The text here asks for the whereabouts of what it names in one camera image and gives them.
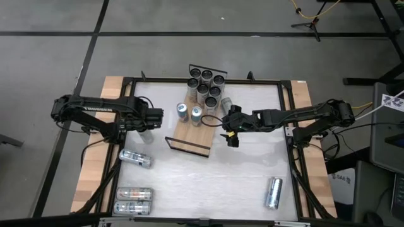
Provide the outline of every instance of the can holder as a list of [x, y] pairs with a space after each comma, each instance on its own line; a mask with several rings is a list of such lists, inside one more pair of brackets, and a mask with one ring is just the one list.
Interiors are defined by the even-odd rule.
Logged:
[[[192, 69], [199, 69], [201, 72], [203, 72], [204, 70], [210, 70], [213, 73], [213, 77], [215, 77], [216, 75], [221, 75], [225, 78], [225, 80], [227, 79], [227, 72], [222, 70], [190, 64], [188, 66], [188, 72], [191, 73]], [[171, 149], [176, 149], [178, 151], [196, 154], [208, 158], [216, 127], [208, 127], [203, 124], [201, 124], [199, 127], [193, 126], [191, 123], [192, 121], [191, 109], [196, 106], [199, 107], [201, 106], [197, 102], [196, 103], [191, 102], [189, 100], [188, 95], [186, 95], [184, 103], [188, 107], [188, 114], [190, 119], [187, 122], [178, 121], [175, 127], [173, 137], [166, 136], [165, 141], [167, 142], [167, 144]], [[217, 104], [215, 116], [218, 115], [219, 109], [220, 109], [220, 102], [218, 102]], [[208, 124], [212, 125], [218, 124], [217, 119], [209, 121], [207, 121], [206, 119], [203, 120]]]

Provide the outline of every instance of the yellow cable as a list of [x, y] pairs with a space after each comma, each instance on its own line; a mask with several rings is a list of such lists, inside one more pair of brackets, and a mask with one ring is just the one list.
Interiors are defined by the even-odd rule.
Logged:
[[357, 110], [357, 109], [364, 108], [364, 107], [367, 107], [367, 106], [372, 105], [372, 104], [373, 104], [373, 102], [370, 102], [370, 103], [363, 104], [363, 105], [361, 105], [359, 107], [351, 107], [351, 108], [353, 110]]
[[[297, 7], [297, 5], [296, 5], [296, 3], [295, 3], [295, 0], [291, 0], [292, 2], [293, 2], [293, 5], [295, 6], [295, 9], [297, 9], [298, 7]], [[322, 13], [320, 13], [319, 15], [316, 15], [316, 16], [304, 16], [303, 14], [302, 14], [302, 12], [300, 12], [299, 11], [299, 14], [303, 17], [303, 18], [306, 18], [306, 19], [314, 19], [314, 18], [316, 18], [316, 17], [320, 17], [321, 15], [324, 15], [324, 14], [326, 14], [330, 9], [332, 9], [335, 5], [337, 5], [339, 2], [340, 2], [341, 0], [338, 0], [336, 3], [334, 3], [332, 6], [330, 6], [326, 11], [324, 11], [324, 12], [322, 12]]]

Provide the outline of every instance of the gray concrete floor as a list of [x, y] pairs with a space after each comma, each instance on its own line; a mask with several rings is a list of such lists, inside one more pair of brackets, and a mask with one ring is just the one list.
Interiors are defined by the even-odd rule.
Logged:
[[[378, 1], [393, 28], [401, 23]], [[307, 15], [321, 3], [298, 1]], [[0, 0], [0, 31], [92, 32], [101, 0]], [[300, 32], [292, 3], [279, 0], [110, 1], [102, 31]], [[382, 32], [369, 4], [339, 4], [318, 24], [321, 32]], [[0, 146], [0, 219], [29, 216], [59, 129], [50, 118], [55, 98], [71, 93], [90, 37], [0, 37], [0, 133], [24, 141]], [[100, 37], [85, 78], [84, 96], [99, 96], [105, 76], [187, 77], [189, 63], [223, 69], [230, 78], [306, 80], [313, 103], [372, 99], [371, 87], [343, 86], [342, 77], [378, 78], [399, 62], [389, 40], [364, 38]], [[354, 149], [369, 144], [370, 130], [348, 131]], [[69, 133], [44, 215], [67, 214], [80, 152], [88, 137]], [[332, 145], [332, 138], [323, 147]], [[341, 154], [349, 150], [342, 146]]]

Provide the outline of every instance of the wooden board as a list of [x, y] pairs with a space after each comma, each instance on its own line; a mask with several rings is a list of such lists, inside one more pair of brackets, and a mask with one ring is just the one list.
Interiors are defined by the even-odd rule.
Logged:
[[[122, 76], [107, 76], [105, 78], [101, 96], [104, 98], [117, 98], [121, 92], [122, 80]], [[292, 89], [296, 108], [308, 107], [312, 105], [309, 90], [305, 81], [292, 81]], [[286, 106], [289, 107], [287, 93], [284, 94]], [[106, 122], [113, 122], [115, 114], [97, 113], [96, 117]], [[311, 122], [313, 121], [308, 120], [306, 122], [300, 122], [299, 125], [305, 126], [311, 124]], [[97, 139], [101, 139], [101, 137], [99, 137], [98, 134], [92, 134], [88, 143], [92, 143]], [[319, 141], [316, 139], [312, 139], [310, 143], [321, 146]], [[80, 209], [99, 186], [107, 149], [107, 144], [100, 143], [99, 145], [87, 150], [83, 168], [81, 169], [78, 180], [76, 193], [71, 206], [71, 211], [77, 211]], [[330, 182], [328, 181], [323, 153], [318, 148], [308, 147], [304, 149], [304, 155], [306, 158], [307, 174], [309, 176], [309, 183], [312, 191], [319, 199], [320, 203], [327, 209], [327, 211], [336, 217], [333, 195], [331, 193]], [[109, 188], [107, 188], [105, 191], [102, 204], [103, 211], [106, 211], [106, 204], [108, 203], [108, 197], [106, 195], [109, 195]], [[301, 189], [300, 199], [302, 201], [303, 214], [305, 217], [308, 217], [309, 215], [307, 211], [306, 197]]]
[[[193, 146], [190, 144], [184, 144], [184, 143], [180, 143], [180, 142], [175, 142], [175, 141], [171, 142], [171, 146], [174, 148], [186, 150], [187, 152], [190, 152], [190, 153], [195, 153], [195, 154], [209, 157], [210, 148], [211, 148], [212, 142], [213, 142], [213, 135], [215, 134], [216, 128], [208, 127], [203, 124], [201, 124], [199, 127], [193, 126], [191, 123], [191, 110], [195, 106], [198, 106], [198, 107], [201, 107], [201, 106], [198, 103], [191, 102], [187, 96], [185, 97], [184, 103], [188, 107], [189, 120], [185, 123], [178, 121], [177, 126], [175, 127], [173, 138], [179, 139], [181, 141], [193, 143], [193, 144], [198, 144], [200, 146], [207, 147], [208, 149], [199, 148], [197, 146]], [[208, 120], [208, 119], [204, 118], [203, 122], [205, 122], [207, 124], [211, 124], [211, 125], [218, 124], [217, 119]]]

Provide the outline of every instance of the metal can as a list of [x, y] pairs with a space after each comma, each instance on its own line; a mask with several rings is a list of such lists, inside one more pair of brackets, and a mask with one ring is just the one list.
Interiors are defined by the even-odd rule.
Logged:
[[282, 179], [273, 177], [270, 191], [266, 197], [265, 206], [269, 207], [270, 209], [278, 209], [281, 189]]
[[153, 134], [150, 130], [144, 130], [143, 132], [138, 131], [138, 133], [145, 144], [151, 144], [154, 141]]
[[136, 165], [145, 167], [145, 168], [150, 168], [152, 165], [152, 158], [149, 156], [146, 156], [144, 154], [139, 154], [134, 151], [128, 150], [128, 149], [122, 149], [122, 151], [119, 153], [119, 159], [122, 161], [127, 161], [130, 163], [134, 163]]
[[114, 213], [128, 216], [149, 215], [152, 210], [150, 201], [116, 201]]
[[232, 100], [229, 97], [227, 97], [227, 98], [222, 99], [222, 101], [220, 101], [220, 104], [221, 104], [223, 113], [225, 115], [229, 114], [229, 110], [233, 105]]
[[221, 75], [216, 75], [212, 80], [212, 86], [216, 86], [220, 88], [221, 91], [223, 91], [225, 87], [225, 78]]
[[202, 72], [201, 83], [210, 87], [212, 81], [213, 73], [210, 70], [205, 70]]
[[201, 81], [201, 71], [199, 69], [191, 69], [189, 75], [191, 76], [191, 78], [195, 78], [198, 81]]
[[216, 99], [217, 102], [220, 101], [220, 97], [222, 95], [222, 91], [218, 87], [211, 87], [209, 89], [209, 96]]
[[196, 103], [196, 88], [198, 87], [198, 80], [195, 78], [191, 78], [188, 80], [188, 98], [189, 101]]
[[[215, 115], [217, 100], [213, 97], [208, 97], [205, 100], [205, 114]], [[206, 120], [212, 120], [213, 117], [205, 117]]]
[[188, 122], [189, 117], [188, 117], [188, 107], [185, 103], [178, 103], [177, 104], [177, 114], [179, 117], [179, 120], [183, 123]]
[[196, 101], [203, 108], [205, 106], [205, 99], [208, 98], [209, 95], [209, 87], [205, 84], [201, 84], [196, 89]]
[[116, 199], [120, 201], [152, 201], [153, 189], [141, 187], [119, 187]]
[[202, 108], [201, 107], [192, 108], [191, 120], [193, 126], [198, 127], [201, 125], [201, 117], [202, 117]]

